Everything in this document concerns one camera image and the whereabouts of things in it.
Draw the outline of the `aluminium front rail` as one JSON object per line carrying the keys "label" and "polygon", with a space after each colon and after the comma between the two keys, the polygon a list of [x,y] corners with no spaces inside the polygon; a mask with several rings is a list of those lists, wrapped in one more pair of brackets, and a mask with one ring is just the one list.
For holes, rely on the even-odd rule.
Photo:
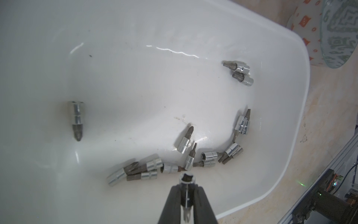
{"label": "aluminium front rail", "polygon": [[358,222],[358,136],[355,134],[279,221],[281,224]]}

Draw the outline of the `silver bit cluster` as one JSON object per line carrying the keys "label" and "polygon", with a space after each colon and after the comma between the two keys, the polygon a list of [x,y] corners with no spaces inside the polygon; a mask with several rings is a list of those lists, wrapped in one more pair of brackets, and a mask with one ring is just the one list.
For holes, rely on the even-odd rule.
{"label": "silver bit cluster", "polygon": [[190,221],[191,209],[194,204],[195,180],[196,178],[190,172],[185,172],[180,175],[181,206],[183,208],[183,219],[186,224]]}
{"label": "silver bit cluster", "polygon": [[161,158],[153,159],[143,165],[137,166],[136,168],[132,169],[128,175],[135,175],[143,172],[149,172],[153,170],[158,170],[159,168],[163,167],[163,161]]}
{"label": "silver bit cluster", "polygon": [[188,149],[193,131],[194,131],[194,127],[190,126],[188,131],[186,132],[184,137],[181,139],[181,141],[177,147],[177,151],[179,153],[184,154],[186,152],[186,150]]}
{"label": "silver bit cluster", "polygon": [[185,171],[185,169],[181,166],[176,164],[164,163],[163,166],[160,168],[160,172],[162,174],[172,174]]}

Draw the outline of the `silver bit top cluster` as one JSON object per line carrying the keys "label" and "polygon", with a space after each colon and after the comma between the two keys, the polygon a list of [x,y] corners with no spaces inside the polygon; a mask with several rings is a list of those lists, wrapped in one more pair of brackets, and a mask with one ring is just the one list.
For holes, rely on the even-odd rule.
{"label": "silver bit top cluster", "polygon": [[160,172],[162,174],[172,174],[185,171],[185,169],[181,166],[176,164],[164,163],[163,166],[160,168]]}

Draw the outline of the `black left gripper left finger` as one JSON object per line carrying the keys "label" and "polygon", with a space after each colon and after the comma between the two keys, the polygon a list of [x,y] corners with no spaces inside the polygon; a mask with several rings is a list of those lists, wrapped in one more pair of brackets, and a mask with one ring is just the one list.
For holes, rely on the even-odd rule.
{"label": "black left gripper left finger", "polygon": [[180,224],[181,189],[179,185],[171,187],[158,224]]}

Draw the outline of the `white plastic storage box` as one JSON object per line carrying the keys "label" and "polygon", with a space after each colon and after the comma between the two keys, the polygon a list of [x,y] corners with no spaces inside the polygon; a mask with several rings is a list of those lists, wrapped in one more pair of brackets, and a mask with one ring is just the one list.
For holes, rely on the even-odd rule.
{"label": "white plastic storage box", "polygon": [[180,175],[107,176],[183,165],[190,126],[198,155],[225,150],[247,109],[242,154],[192,172],[217,218],[256,203],[288,167],[309,82],[302,38],[231,1],[1,1],[1,223],[155,224]]}

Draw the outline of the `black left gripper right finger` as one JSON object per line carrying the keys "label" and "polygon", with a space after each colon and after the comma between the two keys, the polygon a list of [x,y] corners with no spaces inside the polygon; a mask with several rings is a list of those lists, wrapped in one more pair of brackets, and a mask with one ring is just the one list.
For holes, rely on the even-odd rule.
{"label": "black left gripper right finger", "polygon": [[218,224],[203,187],[194,187],[194,224]]}

